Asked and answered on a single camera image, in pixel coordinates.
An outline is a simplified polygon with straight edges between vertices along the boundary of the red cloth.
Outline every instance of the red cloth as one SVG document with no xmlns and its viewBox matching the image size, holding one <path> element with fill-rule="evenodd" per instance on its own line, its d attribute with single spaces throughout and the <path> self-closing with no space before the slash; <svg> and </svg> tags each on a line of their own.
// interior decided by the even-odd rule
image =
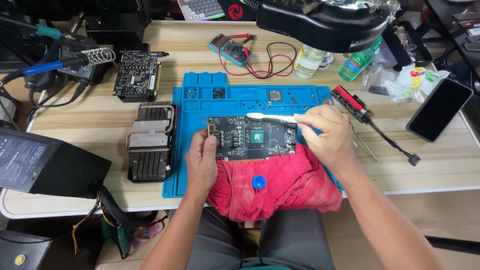
<svg viewBox="0 0 480 270">
<path fill-rule="evenodd" d="M 338 211 L 342 195 L 310 150 L 297 144 L 292 155 L 269 160 L 218 160 L 218 176 L 207 202 L 232 221 L 259 221 L 276 210 L 318 209 Z M 267 184 L 254 189 L 252 178 L 263 175 Z"/>
</svg>

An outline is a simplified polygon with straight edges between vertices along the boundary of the keycap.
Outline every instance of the keycap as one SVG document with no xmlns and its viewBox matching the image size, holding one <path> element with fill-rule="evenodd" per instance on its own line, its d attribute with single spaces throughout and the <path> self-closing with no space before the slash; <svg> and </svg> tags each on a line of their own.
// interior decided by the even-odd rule
<svg viewBox="0 0 480 270">
<path fill-rule="evenodd" d="M 218 11 L 205 12 L 205 17 L 210 17 L 210 16 L 214 16 L 214 15 L 218 15 Z"/>
</svg>

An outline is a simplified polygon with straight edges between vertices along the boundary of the blue silicone mat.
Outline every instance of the blue silicone mat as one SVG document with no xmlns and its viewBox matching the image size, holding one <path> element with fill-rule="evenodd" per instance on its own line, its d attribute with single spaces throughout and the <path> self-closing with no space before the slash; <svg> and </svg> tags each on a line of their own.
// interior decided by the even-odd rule
<svg viewBox="0 0 480 270">
<path fill-rule="evenodd" d="M 213 91 L 225 89 L 225 98 L 213 98 Z M 280 91 L 282 100 L 271 101 L 269 91 Z M 298 104 L 295 104 L 290 93 Z M 233 85 L 227 84 L 225 73 L 185 73 L 182 87 L 173 88 L 173 103 L 178 106 L 177 137 L 175 141 L 175 172 L 163 182 L 164 198 L 182 197 L 187 189 L 187 168 L 184 156 L 190 147 L 193 133 L 207 127 L 212 116 L 246 116 L 248 112 L 264 114 L 290 115 L 305 113 L 309 108 L 318 106 L 325 98 L 332 103 L 330 89 L 327 86 L 313 85 Z M 306 144 L 297 133 L 297 143 Z M 343 190 L 327 169 L 330 178 Z"/>
</svg>

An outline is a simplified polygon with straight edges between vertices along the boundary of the white toothbrush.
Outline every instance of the white toothbrush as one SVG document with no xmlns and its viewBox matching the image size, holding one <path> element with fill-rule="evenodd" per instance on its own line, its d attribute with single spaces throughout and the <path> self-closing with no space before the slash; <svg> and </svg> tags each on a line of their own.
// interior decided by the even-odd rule
<svg viewBox="0 0 480 270">
<path fill-rule="evenodd" d="M 295 118 L 293 118 L 293 116 L 271 115 L 271 114 L 263 114 L 263 113 L 260 113 L 260 112 L 249 112 L 249 113 L 247 113 L 247 117 L 252 118 L 252 119 L 257 119 L 257 120 L 261 120 L 261 119 L 264 119 L 264 118 L 279 119 L 279 120 L 284 120 L 284 121 L 290 122 L 290 123 L 297 123 L 297 120 L 295 120 Z"/>
</svg>

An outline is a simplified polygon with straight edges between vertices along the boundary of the hand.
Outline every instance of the hand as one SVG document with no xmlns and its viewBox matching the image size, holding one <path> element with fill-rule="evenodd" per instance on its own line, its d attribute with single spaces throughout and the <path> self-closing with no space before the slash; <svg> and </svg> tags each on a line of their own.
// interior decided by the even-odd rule
<svg viewBox="0 0 480 270">
<path fill-rule="evenodd" d="M 193 134 L 190 149 L 185 155 L 187 162 L 187 192 L 205 199 L 216 180 L 216 137 L 208 136 L 207 128 Z"/>
<path fill-rule="evenodd" d="M 305 114 L 294 114 L 308 147 L 318 160 L 333 172 L 346 166 L 356 166 L 348 116 L 330 105 L 320 105 Z M 323 131 L 317 135 L 310 127 Z"/>
</svg>

